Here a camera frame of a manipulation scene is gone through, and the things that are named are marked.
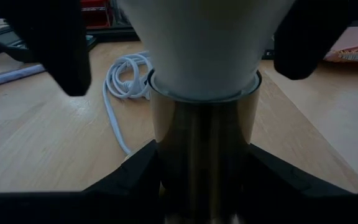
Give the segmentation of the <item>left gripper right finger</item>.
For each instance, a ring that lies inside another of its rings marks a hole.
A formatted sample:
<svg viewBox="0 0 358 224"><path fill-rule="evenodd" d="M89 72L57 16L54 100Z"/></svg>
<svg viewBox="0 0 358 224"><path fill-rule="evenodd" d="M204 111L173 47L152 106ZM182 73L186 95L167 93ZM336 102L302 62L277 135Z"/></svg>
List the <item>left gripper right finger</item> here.
<svg viewBox="0 0 358 224"><path fill-rule="evenodd" d="M248 224L358 224L358 194L250 145L243 217Z"/></svg>

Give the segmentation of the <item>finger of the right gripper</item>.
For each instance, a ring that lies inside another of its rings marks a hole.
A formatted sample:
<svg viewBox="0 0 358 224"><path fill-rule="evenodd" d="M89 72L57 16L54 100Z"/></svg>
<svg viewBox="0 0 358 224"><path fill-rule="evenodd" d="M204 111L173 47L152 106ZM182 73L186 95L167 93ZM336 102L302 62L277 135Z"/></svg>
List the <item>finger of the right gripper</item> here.
<svg viewBox="0 0 358 224"><path fill-rule="evenodd" d="M274 35L274 69L308 78L349 25L348 0L296 0Z"/></svg>
<svg viewBox="0 0 358 224"><path fill-rule="evenodd" d="M0 0L0 13L69 96L91 85L80 0Z"/></svg>

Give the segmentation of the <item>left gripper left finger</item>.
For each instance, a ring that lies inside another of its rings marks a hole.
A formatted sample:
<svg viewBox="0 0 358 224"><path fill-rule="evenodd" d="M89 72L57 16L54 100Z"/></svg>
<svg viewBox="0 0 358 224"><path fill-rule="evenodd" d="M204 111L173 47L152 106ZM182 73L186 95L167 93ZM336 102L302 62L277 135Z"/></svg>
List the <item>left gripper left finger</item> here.
<svg viewBox="0 0 358 224"><path fill-rule="evenodd" d="M163 224L156 148L82 191L0 193L0 224Z"/></svg>

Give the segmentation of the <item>white lightbulb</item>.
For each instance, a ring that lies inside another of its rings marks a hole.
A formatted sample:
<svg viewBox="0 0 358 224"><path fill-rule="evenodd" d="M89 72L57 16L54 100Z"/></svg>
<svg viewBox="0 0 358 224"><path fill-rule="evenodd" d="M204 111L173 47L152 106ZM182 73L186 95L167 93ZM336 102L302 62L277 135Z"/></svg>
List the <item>white lightbulb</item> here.
<svg viewBox="0 0 358 224"><path fill-rule="evenodd" d="M295 0L117 0L150 52L154 85L190 100L235 95L254 78Z"/></svg>

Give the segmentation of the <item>brass lamp socket base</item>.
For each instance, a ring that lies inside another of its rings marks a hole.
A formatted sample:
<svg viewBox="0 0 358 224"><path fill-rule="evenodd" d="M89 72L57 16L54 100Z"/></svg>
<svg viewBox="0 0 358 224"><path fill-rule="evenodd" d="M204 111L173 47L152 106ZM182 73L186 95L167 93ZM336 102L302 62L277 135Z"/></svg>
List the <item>brass lamp socket base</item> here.
<svg viewBox="0 0 358 224"><path fill-rule="evenodd" d="M232 224L242 193L246 155L262 76L229 98L182 99L150 86L165 224Z"/></svg>

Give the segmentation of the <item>pink spiral notebook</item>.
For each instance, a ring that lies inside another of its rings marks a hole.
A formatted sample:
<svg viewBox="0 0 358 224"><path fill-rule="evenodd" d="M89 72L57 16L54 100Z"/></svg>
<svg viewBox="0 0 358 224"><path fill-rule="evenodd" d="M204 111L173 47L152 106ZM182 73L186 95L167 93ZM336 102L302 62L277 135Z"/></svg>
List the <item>pink spiral notebook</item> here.
<svg viewBox="0 0 358 224"><path fill-rule="evenodd" d="M324 57L328 62L358 62L358 27L349 27Z"/></svg>

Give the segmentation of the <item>red storage bin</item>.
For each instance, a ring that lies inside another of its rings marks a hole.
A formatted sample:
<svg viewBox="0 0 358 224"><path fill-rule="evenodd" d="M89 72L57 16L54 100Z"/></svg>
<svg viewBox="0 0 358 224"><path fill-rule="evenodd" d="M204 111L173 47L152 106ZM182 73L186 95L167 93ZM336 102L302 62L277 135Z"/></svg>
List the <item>red storage bin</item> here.
<svg viewBox="0 0 358 224"><path fill-rule="evenodd" d="M111 25L108 0L80 0L81 13L87 29L99 29Z"/></svg>

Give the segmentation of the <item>black calculator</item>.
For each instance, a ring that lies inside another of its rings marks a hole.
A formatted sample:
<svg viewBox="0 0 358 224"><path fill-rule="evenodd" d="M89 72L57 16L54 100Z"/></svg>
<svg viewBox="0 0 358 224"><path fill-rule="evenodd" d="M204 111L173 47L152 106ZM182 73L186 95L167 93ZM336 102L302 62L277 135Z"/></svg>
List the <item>black calculator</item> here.
<svg viewBox="0 0 358 224"><path fill-rule="evenodd" d="M96 38L88 35L84 27L34 25L17 29L0 28L0 51L20 62L52 63L59 59L74 59L76 53L90 51Z"/></svg>

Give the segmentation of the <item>purple white pen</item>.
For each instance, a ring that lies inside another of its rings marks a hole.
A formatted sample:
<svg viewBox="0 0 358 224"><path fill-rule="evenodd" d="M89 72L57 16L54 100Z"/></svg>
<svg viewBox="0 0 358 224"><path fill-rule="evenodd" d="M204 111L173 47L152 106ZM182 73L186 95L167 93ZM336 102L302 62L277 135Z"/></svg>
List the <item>purple white pen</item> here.
<svg viewBox="0 0 358 224"><path fill-rule="evenodd" d="M26 78L38 73L45 71L45 68L42 65L34 65L31 67L26 67L18 70L13 70L9 72L0 73L0 85L9 83L21 78Z"/></svg>

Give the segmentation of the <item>black aluminium frame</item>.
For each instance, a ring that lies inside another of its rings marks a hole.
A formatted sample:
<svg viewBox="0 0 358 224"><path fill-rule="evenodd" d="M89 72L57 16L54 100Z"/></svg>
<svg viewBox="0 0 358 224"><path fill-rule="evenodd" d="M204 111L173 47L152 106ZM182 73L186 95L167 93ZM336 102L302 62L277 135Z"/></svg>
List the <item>black aluminium frame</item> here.
<svg viewBox="0 0 358 224"><path fill-rule="evenodd" d="M131 42L140 40L134 28L130 25L87 29L87 34L95 37L99 43Z"/></svg>

